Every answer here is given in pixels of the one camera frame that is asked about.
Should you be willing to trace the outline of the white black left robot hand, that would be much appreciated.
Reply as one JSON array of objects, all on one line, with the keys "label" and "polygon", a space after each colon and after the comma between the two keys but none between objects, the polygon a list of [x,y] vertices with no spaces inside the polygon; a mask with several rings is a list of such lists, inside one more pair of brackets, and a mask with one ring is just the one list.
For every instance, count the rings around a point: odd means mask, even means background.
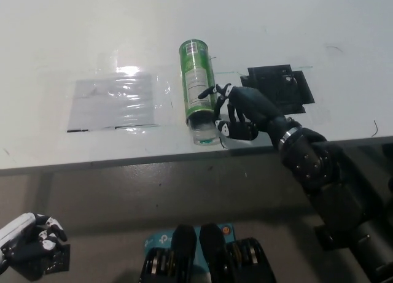
[{"label": "white black left robot hand", "polygon": [[12,268],[30,282],[70,269],[71,245],[57,219],[24,213],[1,228],[1,273]]}]

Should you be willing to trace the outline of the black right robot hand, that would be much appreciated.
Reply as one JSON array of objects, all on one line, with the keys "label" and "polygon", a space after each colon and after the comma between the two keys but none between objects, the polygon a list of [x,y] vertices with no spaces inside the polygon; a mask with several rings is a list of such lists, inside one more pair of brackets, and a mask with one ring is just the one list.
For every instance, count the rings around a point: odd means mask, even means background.
[{"label": "black right robot hand", "polygon": [[299,123],[284,114],[260,91],[251,87],[237,87],[230,83],[207,88],[198,97],[204,99],[218,94],[214,108],[214,124],[230,139],[253,141],[260,132],[267,133],[277,147],[280,140]]}]

